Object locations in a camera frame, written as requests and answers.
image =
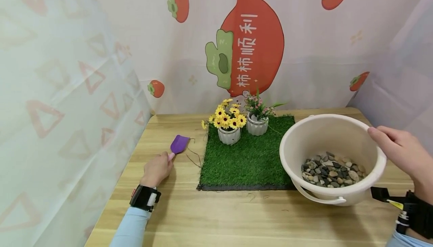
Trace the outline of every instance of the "bucket rim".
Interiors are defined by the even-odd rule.
[[[306,118],[296,122],[294,125],[292,125],[292,127],[286,131],[283,138],[281,139],[280,148],[279,148],[280,162],[281,162],[284,170],[286,171],[286,173],[288,173],[290,178],[292,180],[296,181],[296,183],[299,184],[302,188],[305,188],[306,190],[309,190],[313,193],[318,193],[320,195],[343,196],[344,197],[345,195],[350,195],[352,193],[362,192],[362,191],[365,191],[368,188],[372,187],[374,185],[374,183],[381,177],[383,171],[385,170],[386,162],[387,162],[387,158],[386,158],[385,153],[382,151],[382,149],[379,148],[378,145],[376,145],[378,158],[377,158],[376,164],[374,165],[374,168],[371,171],[371,173],[368,174],[364,179],[362,179],[362,181],[359,181],[356,184],[346,186],[346,187],[327,188],[327,187],[320,187],[317,185],[313,185],[311,183],[304,181],[304,179],[302,179],[301,177],[297,176],[290,169],[290,167],[287,165],[285,158],[284,158],[284,154],[283,154],[284,144],[285,144],[287,137],[300,125],[302,125],[306,122],[318,120],[321,118],[338,118],[338,119],[343,119],[343,120],[349,121],[349,122],[357,125],[358,127],[364,129],[366,135],[368,135],[367,129],[369,128],[369,125],[367,125],[364,122],[361,122],[357,119],[351,118],[349,116],[345,116],[345,115],[341,115],[341,114],[317,114],[314,116],[306,117]]]

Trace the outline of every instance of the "artificial grass mat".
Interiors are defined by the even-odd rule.
[[[279,154],[281,139],[293,124],[291,115],[271,117],[265,134],[253,136],[244,127],[233,145],[223,144],[210,125],[197,190],[295,190]]]

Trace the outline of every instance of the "toy shovel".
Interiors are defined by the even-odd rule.
[[[188,141],[190,138],[177,135],[176,138],[171,143],[170,149],[171,153],[168,155],[168,161],[171,161],[176,154],[183,152],[188,145]]]

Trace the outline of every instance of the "flower pot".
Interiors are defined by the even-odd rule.
[[[268,130],[269,118],[257,120],[254,114],[248,113],[246,129],[248,133],[254,136],[260,136]]]
[[[218,137],[223,144],[234,144],[241,138],[241,129],[237,128],[236,130],[227,131],[219,128]]]

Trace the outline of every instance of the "right hand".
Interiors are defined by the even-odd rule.
[[[433,158],[418,139],[407,131],[383,126],[368,128],[368,134],[387,158],[411,177],[415,195],[433,204]]]

